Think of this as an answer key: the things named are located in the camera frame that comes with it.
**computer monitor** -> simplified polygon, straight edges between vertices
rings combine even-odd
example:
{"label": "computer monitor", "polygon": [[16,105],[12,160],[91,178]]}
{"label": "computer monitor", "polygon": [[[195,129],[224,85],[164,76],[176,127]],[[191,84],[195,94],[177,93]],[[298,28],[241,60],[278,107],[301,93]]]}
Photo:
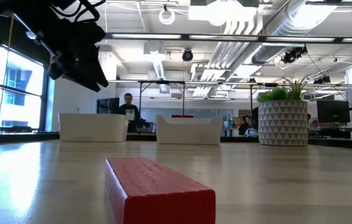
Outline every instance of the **computer monitor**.
{"label": "computer monitor", "polygon": [[119,98],[97,100],[97,113],[116,114],[119,110]]}
{"label": "computer monitor", "polygon": [[349,102],[338,100],[318,100],[317,113],[319,123],[349,123]]}

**wooden block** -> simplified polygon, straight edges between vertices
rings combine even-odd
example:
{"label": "wooden block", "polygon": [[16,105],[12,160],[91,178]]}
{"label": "wooden block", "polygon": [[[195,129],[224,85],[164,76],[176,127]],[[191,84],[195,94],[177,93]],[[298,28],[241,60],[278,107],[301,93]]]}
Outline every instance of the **wooden block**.
{"label": "wooden block", "polygon": [[105,186],[117,224],[215,223],[214,191],[151,159],[107,159]]}

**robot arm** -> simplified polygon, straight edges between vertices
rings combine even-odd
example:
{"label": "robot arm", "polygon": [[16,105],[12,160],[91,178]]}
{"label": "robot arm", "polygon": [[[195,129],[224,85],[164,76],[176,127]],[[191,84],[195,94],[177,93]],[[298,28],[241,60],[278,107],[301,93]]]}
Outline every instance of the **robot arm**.
{"label": "robot arm", "polygon": [[[50,52],[53,61],[49,68],[51,78],[56,80],[63,76],[93,91],[100,91],[97,84],[106,87],[108,82],[98,61],[99,47],[95,44],[106,33],[95,23],[100,18],[95,7],[105,3],[105,0],[93,5],[87,0],[79,0],[75,21],[60,19],[55,7],[64,10],[75,1],[0,0],[0,14],[13,13],[29,30],[28,37]],[[78,21],[87,11],[92,13],[93,18]]]}

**white planter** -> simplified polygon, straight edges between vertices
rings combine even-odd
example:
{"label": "white planter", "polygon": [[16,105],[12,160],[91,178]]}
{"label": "white planter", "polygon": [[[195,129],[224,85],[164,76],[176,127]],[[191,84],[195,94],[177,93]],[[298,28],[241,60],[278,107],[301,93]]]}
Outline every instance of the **white planter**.
{"label": "white planter", "polygon": [[271,146],[306,146],[307,102],[275,100],[259,104],[259,142]]}

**glass window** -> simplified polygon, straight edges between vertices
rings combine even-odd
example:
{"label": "glass window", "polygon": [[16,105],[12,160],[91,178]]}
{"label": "glass window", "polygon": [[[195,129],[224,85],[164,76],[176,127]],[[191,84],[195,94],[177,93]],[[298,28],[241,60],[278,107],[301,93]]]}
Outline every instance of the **glass window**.
{"label": "glass window", "polygon": [[0,48],[0,85],[4,84],[18,90],[41,95],[43,77],[44,68],[42,65]]}
{"label": "glass window", "polygon": [[30,96],[11,91],[4,91],[3,103],[1,104],[0,124],[12,127],[15,125],[39,128],[41,99],[38,96]]}
{"label": "glass window", "polygon": [[42,65],[0,48],[0,127],[39,128],[43,79]]}

